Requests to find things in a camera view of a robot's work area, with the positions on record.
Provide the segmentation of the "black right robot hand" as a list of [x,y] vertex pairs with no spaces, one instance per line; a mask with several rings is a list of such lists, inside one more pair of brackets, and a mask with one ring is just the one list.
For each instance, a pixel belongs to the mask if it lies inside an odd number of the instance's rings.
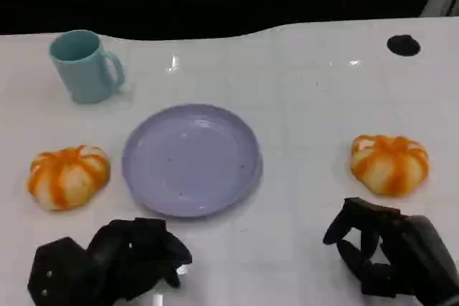
[[458,304],[458,270],[425,216],[347,198],[323,243],[336,245],[364,295],[412,295],[422,305]]

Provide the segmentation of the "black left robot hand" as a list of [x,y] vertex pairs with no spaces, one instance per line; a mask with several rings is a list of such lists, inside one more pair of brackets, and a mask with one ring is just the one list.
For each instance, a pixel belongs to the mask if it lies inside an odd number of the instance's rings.
[[178,289],[177,269],[192,263],[191,252],[162,219],[112,220],[96,232],[86,252],[100,276],[97,305],[133,300],[161,281]]

